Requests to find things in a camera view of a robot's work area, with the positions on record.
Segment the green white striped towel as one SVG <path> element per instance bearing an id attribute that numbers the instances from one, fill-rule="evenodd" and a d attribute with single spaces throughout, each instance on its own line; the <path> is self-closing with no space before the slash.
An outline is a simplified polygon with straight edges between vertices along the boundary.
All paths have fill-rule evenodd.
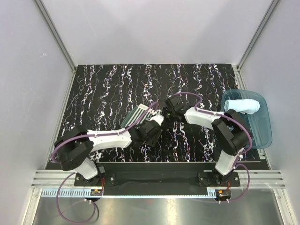
<path id="1" fill-rule="evenodd" d="M 139 104 L 138 106 L 134 107 L 121 123 L 121 128 L 127 128 L 135 123 L 148 108 L 148 106 L 145 106 L 143 104 Z M 143 124 L 145 121 L 149 121 L 157 114 L 161 115 L 162 110 L 152 108 L 149 109 L 146 114 L 136 123 L 136 125 Z"/>

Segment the light blue towel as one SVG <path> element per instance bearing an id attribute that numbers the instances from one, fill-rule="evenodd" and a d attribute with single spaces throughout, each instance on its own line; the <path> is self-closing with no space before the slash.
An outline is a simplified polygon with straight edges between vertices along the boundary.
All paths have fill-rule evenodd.
<path id="1" fill-rule="evenodd" d="M 235 110 L 242 114 L 254 114 L 260 109 L 260 103 L 254 99 L 237 99 L 237 100 L 226 100 L 224 104 L 224 111 Z"/>

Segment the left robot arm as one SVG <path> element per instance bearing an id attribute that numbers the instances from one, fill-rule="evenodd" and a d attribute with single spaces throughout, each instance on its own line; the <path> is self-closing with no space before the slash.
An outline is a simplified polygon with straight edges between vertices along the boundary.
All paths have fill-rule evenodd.
<path id="1" fill-rule="evenodd" d="M 100 169 L 89 159 L 93 151 L 110 148 L 153 146 L 162 133 L 161 122 L 149 120 L 142 125 L 113 131 L 92 131 L 75 127 L 54 144 L 52 161 L 64 171 L 75 171 L 90 185 L 101 181 Z"/>

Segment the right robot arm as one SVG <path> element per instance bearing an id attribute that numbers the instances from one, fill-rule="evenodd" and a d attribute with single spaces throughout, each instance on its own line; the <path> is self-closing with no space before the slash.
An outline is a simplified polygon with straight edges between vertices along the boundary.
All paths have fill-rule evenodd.
<path id="1" fill-rule="evenodd" d="M 213 112 L 200 109 L 198 105 L 188 106 L 181 102 L 177 94 L 167 98 L 164 103 L 162 114 L 165 116 L 166 126 L 180 122 L 214 131 L 221 153 L 214 170 L 200 177 L 200 180 L 206 187 L 212 184 L 225 185 L 243 151 L 252 148 L 253 134 L 246 123 L 233 109 Z"/>

